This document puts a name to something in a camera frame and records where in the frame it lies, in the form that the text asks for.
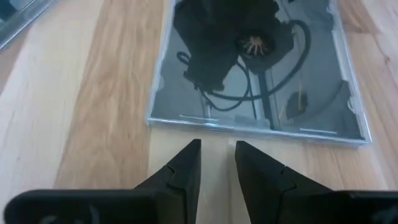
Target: black wire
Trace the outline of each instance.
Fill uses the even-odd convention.
[[[189,57],[189,55],[188,55],[187,53],[185,53],[185,52],[177,52],[177,58],[178,58],[178,59],[180,60],[180,62],[182,62],[183,64],[189,65],[190,57]],[[245,76],[246,76],[246,80],[248,81],[246,91],[245,91],[244,95],[242,96],[242,98],[245,98],[245,97],[248,97],[249,92],[251,92],[250,74],[249,74],[249,71],[248,71],[246,68],[244,68],[243,65],[240,64],[239,62],[236,62],[236,65],[243,71],[243,73],[244,73]],[[199,88],[199,90],[200,90],[201,95],[202,95],[202,96],[204,97],[204,99],[207,101],[207,103],[208,103],[211,107],[213,107],[214,109],[216,109],[216,110],[218,110],[218,111],[223,111],[223,112],[225,112],[225,111],[231,111],[231,110],[233,110],[233,109],[239,107],[239,106],[243,103],[243,101],[244,101],[244,100],[239,100],[235,105],[230,106],[229,108],[219,108],[219,107],[217,107],[217,106],[212,102],[211,99],[209,99],[209,98],[207,97],[206,93],[205,93],[203,90],[201,90],[200,88]]]
[[[277,86],[275,86],[273,89],[269,90],[267,93],[263,93],[263,94],[251,96],[251,97],[226,96],[226,95],[222,95],[219,93],[215,93],[213,91],[208,91],[207,93],[209,95],[213,95],[215,97],[218,97],[218,98],[221,98],[224,100],[251,101],[251,100],[260,100],[261,98],[269,97],[272,94],[279,91],[280,89],[282,89],[295,76],[295,74],[300,70],[300,68],[304,64],[304,61],[307,59],[308,54],[310,53],[310,46],[311,46],[311,41],[312,41],[310,29],[308,28],[306,23],[304,23],[303,21],[299,21],[299,20],[292,20],[292,21],[290,21],[290,23],[292,25],[299,26],[304,31],[305,48],[304,48],[304,51],[301,54],[300,58],[298,59],[296,65],[293,67],[293,69],[290,71],[290,73]]]

